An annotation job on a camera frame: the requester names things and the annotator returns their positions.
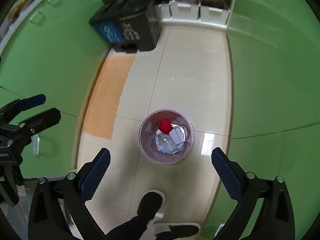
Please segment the black blue recycling bin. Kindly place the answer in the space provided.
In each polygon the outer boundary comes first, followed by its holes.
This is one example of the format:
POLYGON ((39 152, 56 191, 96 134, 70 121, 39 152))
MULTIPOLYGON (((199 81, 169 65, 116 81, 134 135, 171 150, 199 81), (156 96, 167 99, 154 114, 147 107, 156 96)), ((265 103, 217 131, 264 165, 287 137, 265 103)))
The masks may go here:
POLYGON ((101 7, 89 24, 119 53, 152 51, 161 28, 154 0, 114 0, 101 7))

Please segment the pink trash bin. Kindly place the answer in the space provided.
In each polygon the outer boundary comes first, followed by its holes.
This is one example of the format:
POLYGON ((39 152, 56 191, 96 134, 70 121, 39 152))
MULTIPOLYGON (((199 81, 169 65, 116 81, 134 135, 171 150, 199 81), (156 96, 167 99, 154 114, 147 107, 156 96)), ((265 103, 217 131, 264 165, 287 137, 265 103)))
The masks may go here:
POLYGON ((191 122, 173 109, 159 109, 141 123, 138 142, 141 152, 154 163, 169 165, 183 160, 194 143, 191 122))

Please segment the person left shoe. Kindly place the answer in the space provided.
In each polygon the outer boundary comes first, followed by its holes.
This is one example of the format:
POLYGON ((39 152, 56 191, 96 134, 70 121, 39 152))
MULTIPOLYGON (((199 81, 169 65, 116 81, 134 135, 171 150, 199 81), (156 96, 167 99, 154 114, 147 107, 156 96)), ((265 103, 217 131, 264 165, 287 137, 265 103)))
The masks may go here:
POLYGON ((188 238, 197 235, 200 230, 200 224, 195 222, 153 224, 156 239, 188 238))

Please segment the white storage drawer box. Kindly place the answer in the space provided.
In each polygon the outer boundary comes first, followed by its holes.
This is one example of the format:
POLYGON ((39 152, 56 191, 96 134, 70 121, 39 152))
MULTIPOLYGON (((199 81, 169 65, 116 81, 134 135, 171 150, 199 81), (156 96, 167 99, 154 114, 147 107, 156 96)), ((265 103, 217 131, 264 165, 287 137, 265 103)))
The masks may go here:
POLYGON ((156 16, 163 23, 175 22, 215 26, 227 25, 230 10, 224 7, 210 7, 204 4, 189 4, 177 1, 155 5, 156 16))

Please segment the person shoe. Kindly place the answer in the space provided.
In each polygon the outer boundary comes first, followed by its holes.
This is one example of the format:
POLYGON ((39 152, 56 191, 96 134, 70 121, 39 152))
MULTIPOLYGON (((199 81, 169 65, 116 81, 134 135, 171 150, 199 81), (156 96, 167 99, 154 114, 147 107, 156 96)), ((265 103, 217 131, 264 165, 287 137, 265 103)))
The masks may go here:
POLYGON ((200 230, 200 224, 195 222, 153 224, 156 239, 188 238, 197 235, 200 230))
POLYGON ((153 220, 165 200, 166 196, 162 191, 156 189, 147 191, 140 200, 137 215, 147 220, 153 220))

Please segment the person right shoe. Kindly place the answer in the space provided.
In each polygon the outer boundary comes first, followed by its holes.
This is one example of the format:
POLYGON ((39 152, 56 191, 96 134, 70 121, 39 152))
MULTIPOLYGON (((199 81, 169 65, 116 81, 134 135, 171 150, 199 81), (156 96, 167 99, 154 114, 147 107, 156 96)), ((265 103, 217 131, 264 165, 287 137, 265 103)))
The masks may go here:
POLYGON ((162 191, 156 189, 147 191, 140 200, 137 215, 147 220, 153 220, 165 200, 166 196, 162 191))

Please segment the orange floor mat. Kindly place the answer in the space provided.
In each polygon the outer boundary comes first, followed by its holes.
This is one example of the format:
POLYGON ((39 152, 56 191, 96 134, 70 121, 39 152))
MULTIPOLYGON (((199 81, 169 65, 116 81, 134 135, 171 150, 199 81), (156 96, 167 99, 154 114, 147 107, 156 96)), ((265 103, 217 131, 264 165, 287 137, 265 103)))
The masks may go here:
POLYGON ((113 56, 105 60, 93 86, 82 132, 111 140, 117 110, 134 56, 113 56))

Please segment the clear plastic bottle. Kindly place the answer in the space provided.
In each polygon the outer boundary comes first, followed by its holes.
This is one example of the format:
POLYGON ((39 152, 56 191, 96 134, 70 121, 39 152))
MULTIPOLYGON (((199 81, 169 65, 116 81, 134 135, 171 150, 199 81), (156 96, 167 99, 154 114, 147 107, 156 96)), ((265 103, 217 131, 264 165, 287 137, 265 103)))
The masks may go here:
POLYGON ((166 154, 175 154, 178 152, 178 146, 173 142, 172 138, 168 134, 159 132, 156 135, 157 149, 166 154))

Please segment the red cloth ball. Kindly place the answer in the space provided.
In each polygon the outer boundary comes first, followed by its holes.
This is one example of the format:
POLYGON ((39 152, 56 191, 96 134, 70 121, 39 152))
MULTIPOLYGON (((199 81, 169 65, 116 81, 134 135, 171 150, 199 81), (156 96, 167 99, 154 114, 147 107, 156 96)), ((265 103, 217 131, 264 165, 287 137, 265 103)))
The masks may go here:
POLYGON ((158 126, 158 129, 164 134, 169 134, 173 130, 173 127, 169 120, 162 120, 158 126))

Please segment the white square cup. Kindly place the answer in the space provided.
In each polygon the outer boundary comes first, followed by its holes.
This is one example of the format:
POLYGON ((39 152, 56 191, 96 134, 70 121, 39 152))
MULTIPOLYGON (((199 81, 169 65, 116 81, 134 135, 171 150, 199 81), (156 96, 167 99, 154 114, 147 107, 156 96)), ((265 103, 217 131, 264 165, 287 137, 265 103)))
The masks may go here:
POLYGON ((185 142, 185 137, 183 133, 181 132, 179 127, 174 127, 170 132, 169 132, 170 137, 172 138, 173 142, 176 145, 182 144, 185 142))

